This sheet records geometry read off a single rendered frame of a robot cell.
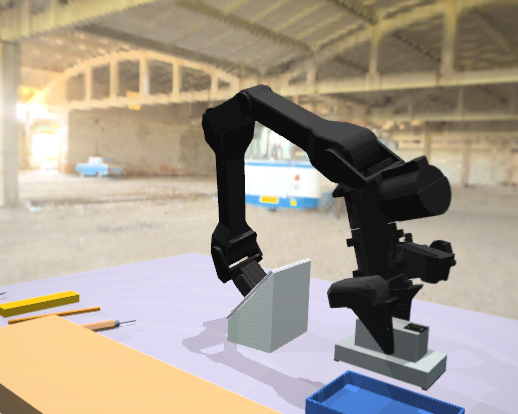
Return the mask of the yellow rectangular bar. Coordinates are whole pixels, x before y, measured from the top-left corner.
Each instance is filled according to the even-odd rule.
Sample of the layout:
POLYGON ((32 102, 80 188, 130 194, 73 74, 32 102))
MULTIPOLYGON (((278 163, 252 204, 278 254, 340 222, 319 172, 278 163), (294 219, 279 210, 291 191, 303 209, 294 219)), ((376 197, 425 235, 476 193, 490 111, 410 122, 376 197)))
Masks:
POLYGON ((70 291, 18 302, 2 304, 0 305, 0 315, 2 317, 23 315, 27 313, 65 306, 78 302, 79 294, 70 291))

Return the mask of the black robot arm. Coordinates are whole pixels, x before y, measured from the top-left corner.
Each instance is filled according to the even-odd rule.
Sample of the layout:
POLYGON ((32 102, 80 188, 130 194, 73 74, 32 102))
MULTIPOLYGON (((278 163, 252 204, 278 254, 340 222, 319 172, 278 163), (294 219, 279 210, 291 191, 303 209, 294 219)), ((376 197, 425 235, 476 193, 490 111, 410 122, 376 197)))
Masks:
MULTIPOLYGON (((203 112, 202 128, 216 156, 219 223, 211 255, 218 279, 232 280, 244 298, 267 275, 245 212, 245 152, 255 121, 303 149, 314 168, 339 184, 332 196, 345 198, 351 230, 438 216, 451 205, 448 177, 425 155, 405 163, 368 128, 323 119, 268 85, 240 90, 203 112)), ((428 247, 405 233, 404 242, 392 235, 387 259, 388 267, 438 284, 456 265, 454 255, 450 242, 435 240, 428 247)))

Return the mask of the tan panel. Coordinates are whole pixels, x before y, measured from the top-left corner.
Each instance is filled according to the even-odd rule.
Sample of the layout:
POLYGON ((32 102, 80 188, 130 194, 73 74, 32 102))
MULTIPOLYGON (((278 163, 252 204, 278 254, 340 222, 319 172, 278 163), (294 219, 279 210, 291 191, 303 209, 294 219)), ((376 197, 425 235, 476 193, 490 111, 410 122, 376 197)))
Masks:
POLYGON ((0 327, 1 414, 283 414, 52 315, 0 327))

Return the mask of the blue tray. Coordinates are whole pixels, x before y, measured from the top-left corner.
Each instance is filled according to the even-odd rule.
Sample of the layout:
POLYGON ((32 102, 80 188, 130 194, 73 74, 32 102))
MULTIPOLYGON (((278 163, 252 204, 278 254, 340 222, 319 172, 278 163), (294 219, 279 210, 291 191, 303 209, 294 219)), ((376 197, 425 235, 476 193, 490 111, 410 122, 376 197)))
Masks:
POLYGON ((348 370, 306 399, 305 414, 465 414, 465 409, 348 370))

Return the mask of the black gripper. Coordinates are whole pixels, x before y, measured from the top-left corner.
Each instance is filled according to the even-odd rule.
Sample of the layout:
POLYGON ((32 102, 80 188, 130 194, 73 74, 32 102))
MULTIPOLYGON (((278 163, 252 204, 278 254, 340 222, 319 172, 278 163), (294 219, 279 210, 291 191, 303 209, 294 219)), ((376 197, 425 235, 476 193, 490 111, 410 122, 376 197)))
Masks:
POLYGON ((354 246, 358 270, 353 278, 332 283, 327 291, 330 308, 348 308, 356 314, 386 355, 393 355, 393 319, 410 321, 412 300, 424 284, 417 277, 388 267, 392 235, 405 237, 395 223, 351 230, 347 247, 354 246))

